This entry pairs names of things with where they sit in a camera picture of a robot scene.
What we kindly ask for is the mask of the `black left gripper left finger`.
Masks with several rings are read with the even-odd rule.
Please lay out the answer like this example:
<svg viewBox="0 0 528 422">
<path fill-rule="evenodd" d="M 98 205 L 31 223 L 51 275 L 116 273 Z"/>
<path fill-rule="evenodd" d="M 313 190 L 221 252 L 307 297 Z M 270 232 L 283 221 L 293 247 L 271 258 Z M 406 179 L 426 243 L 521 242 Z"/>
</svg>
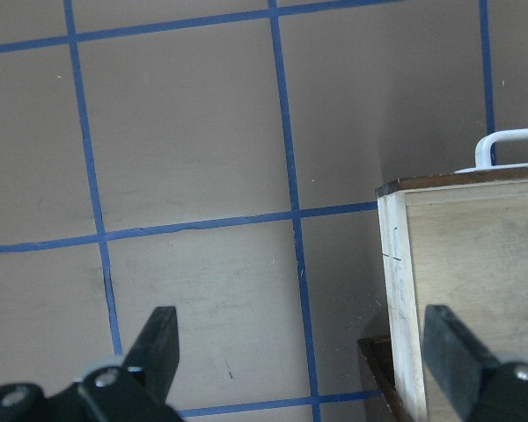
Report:
<svg viewBox="0 0 528 422">
<path fill-rule="evenodd" d="M 121 363 L 51 397 L 30 382 L 0 385 L 0 421 L 180 421 L 166 403 L 179 362 L 176 308 L 156 307 Z"/>
</svg>

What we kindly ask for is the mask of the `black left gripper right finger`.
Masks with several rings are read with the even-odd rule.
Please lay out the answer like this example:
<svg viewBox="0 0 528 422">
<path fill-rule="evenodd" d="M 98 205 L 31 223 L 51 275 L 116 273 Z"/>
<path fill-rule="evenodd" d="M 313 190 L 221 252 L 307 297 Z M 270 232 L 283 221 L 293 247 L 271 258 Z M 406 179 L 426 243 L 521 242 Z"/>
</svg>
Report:
<svg viewBox="0 0 528 422">
<path fill-rule="evenodd" d="M 462 421 L 528 421 L 528 362 L 500 361 L 446 305 L 425 308 L 424 364 Z"/>
</svg>

